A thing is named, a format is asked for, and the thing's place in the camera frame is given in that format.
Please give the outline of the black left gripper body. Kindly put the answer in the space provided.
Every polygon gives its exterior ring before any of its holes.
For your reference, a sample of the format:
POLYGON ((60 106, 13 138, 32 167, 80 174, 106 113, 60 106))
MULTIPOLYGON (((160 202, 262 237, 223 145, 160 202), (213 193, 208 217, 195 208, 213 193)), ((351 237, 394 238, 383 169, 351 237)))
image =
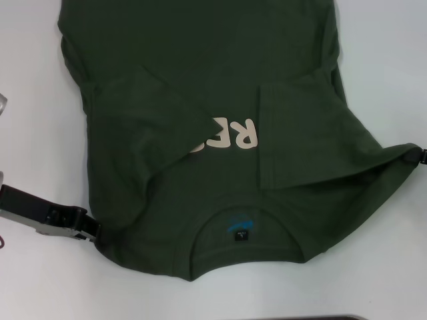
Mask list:
POLYGON ((8 185, 1 186, 1 216, 48 236, 86 240, 81 233, 80 207, 52 203, 8 185))

